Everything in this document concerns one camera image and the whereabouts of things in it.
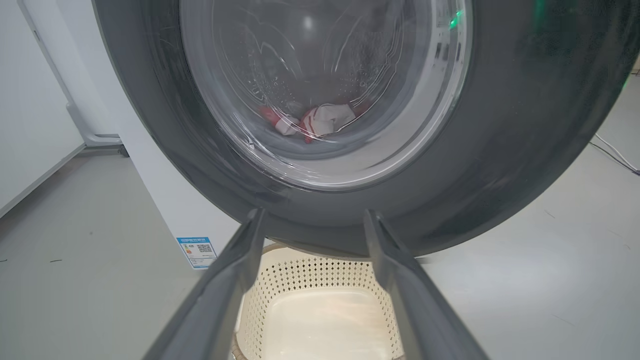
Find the cream perforated laundry basket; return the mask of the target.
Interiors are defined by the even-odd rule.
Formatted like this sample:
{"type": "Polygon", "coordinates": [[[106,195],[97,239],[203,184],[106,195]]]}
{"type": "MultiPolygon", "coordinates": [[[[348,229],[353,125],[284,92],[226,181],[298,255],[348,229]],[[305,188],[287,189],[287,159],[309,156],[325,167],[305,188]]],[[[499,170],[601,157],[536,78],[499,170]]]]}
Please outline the cream perforated laundry basket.
{"type": "Polygon", "coordinates": [[[234,360],[406,360],[370,262],[263,249],[231,340],[234,360]]]}

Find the blue energy label sticker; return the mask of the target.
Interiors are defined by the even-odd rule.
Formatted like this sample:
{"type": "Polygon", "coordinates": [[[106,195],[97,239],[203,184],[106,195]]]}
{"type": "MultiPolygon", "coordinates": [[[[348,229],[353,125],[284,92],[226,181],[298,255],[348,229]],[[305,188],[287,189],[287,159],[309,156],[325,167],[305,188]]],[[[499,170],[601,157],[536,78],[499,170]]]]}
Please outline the blue energy label sticker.
{"type": "Polygon", "coordinates": [[[218,258],[208,237],[177,237],[190,266],[196,270],[206,270],[218,258]]]}

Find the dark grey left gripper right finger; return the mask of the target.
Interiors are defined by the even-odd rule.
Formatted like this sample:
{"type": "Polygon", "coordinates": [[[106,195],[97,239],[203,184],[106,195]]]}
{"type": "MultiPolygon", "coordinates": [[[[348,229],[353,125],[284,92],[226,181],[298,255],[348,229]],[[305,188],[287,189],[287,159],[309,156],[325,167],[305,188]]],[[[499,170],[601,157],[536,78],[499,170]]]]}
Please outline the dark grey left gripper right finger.
{"type": "Polygon", "coordinates": [[[384,217],[366,210],[364,227],[375,279],[391,298],[406,360],[490,360],[384,217]]]}

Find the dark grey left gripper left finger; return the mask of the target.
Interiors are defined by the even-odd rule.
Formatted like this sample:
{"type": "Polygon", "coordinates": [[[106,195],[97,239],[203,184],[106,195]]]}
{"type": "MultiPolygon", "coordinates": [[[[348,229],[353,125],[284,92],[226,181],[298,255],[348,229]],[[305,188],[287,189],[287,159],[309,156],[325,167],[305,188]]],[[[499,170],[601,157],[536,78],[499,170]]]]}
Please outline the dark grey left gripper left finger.
{"type": "Polygon", "coordinates": [[[142,360],[227,360],[243,296],[258,277],[266,211],[252,209],[142,360]]]}

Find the red and white garment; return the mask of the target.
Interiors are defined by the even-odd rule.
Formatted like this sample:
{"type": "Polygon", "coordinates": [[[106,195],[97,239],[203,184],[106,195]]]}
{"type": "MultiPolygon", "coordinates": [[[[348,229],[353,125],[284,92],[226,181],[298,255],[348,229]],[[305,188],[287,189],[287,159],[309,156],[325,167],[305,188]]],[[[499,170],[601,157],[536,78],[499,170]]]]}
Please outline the red and white garment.
{"type": "Polygon", "coordinates": [[[306,144],[322,141],[337,133],[363,116],[373,102],[320,104],[304,107],[297,101],[288,101],[286,106],[261,105],[258,114],[279,135],[302,137],[306,144]]]}

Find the dark round washing machine door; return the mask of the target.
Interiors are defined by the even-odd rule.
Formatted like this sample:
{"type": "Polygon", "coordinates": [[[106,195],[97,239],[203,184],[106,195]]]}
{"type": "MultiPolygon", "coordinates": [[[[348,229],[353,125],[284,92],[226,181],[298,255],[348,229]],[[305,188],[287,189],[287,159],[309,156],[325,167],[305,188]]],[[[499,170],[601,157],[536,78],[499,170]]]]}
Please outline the dark round washing machine door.
{"type": "Polygon", "coordinates": [[[368,257],[366,210],[414,256],[496,227],[545,191],[640,53],[640,0],[93,0],[158,148],[238,223],[368,257]],[[258,113],[372,101],[322,140],[258,113]]]}

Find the white washing machine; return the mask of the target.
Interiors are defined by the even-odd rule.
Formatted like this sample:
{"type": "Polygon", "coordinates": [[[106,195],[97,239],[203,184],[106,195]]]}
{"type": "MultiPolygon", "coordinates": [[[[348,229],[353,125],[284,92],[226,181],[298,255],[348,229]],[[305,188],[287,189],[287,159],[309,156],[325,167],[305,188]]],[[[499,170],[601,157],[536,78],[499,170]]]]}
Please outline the white washing machine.
{"type": "Polygon", "coordinates": [[[116,127],[171,234],[208,237],[219,255],[239,223],[215,207],[160,150],[144,127],[108,55],[93,0],[55,0],[108,123],[116,127]]]}

